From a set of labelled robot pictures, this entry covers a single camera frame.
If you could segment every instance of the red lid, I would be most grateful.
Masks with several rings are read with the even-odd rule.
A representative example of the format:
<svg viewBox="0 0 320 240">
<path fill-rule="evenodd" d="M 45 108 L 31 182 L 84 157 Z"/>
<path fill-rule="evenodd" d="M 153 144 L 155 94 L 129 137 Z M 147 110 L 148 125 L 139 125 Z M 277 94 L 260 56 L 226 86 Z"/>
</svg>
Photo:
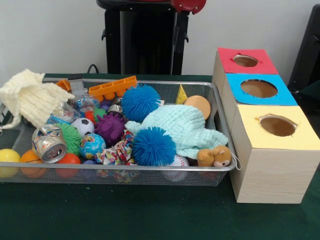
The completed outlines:
<svg viewBox="0 0 320 240">
<path fill-rule="evenodd" d="M 227 74 L 278 74 L 264 49 L 229 49 L 218 47 Z"/>
</svg>

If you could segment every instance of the purple spiky ball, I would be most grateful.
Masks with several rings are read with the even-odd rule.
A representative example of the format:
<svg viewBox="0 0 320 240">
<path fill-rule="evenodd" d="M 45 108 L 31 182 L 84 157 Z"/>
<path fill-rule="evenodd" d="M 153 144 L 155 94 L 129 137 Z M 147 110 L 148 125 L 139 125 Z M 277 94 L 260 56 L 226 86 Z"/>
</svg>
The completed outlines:
<svg viewBox="0 0 320 240">
<path fill-rule="evenodd" d="M 103 115 L 103 118 L 97 116 L 99 122 L 96 124 L 94 132 L 100 135 L 108 147 L 112 147 L 121 140 L 125 130 L 125 121 L 123 117 L 117 114 Z"/>
</svg>

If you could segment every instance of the wooden cube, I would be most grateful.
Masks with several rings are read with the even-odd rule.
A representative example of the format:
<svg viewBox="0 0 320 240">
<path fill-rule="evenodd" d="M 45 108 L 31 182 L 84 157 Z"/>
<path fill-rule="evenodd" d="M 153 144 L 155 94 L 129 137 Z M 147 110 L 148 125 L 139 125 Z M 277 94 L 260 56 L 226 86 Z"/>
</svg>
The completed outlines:
<svg viewBox="0 0 320 240">
<path fill-rule="evenodd" d="M 242 162 L 231 172 L 238 203 L 301 203 L 320 140 L 299 106 L 238 105 L 231 136 Z"/>
<path fill-rule="evenodd" d="M 229 49 L 218 47 L 215 55 L 212 83 L 220 96 L 226 74 L 278 74 L 276 67 L 263 49 Z"/>
<path fill-rule="evenodd" d="M 225 76 L 221 101 L 230 131 L 238 104 L 297 105 L 287 86 L 277 74 L 227 73 Z"/>
</svg>

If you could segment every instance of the light blue crocheted toy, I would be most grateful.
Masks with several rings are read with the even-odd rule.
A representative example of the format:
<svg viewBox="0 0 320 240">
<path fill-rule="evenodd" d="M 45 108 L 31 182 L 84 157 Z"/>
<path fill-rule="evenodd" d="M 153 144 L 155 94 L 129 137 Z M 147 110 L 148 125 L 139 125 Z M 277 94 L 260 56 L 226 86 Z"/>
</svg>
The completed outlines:
<svg viewBox="0 0 320 240">
<path fill-rule="evenodd" d="M 159 127 L 169 134 L 176 144 L 176 154 L 197 159 L 200 149 L 226 145 L 228 138 L 221 132 L 205 128 L 201 111 L 188 105 L 165 105 L 151 112 L 142 123 L 128 121 L 125 125 L 133 135 L 141 129 Z"/>
</svg>

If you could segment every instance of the yellow ball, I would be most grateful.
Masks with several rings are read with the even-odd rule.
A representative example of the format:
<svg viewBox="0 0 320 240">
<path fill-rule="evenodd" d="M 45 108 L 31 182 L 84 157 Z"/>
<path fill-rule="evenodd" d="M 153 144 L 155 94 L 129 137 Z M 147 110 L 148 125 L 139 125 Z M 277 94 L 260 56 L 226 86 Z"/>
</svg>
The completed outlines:
<svg viewBox="0 0 320 240">
<path fill-rule="evenodd" d="M 20 161 L 20 155 L 16 151 L 12 149 L 1 149 L 0 150 L 0 162 L 10 162 L 10 163 L 18 163 Z M 7 179 L 12 178 L 17 174 L 19 168 L 18 167 L 0 167 L 0 178 Z"/>
</svg>

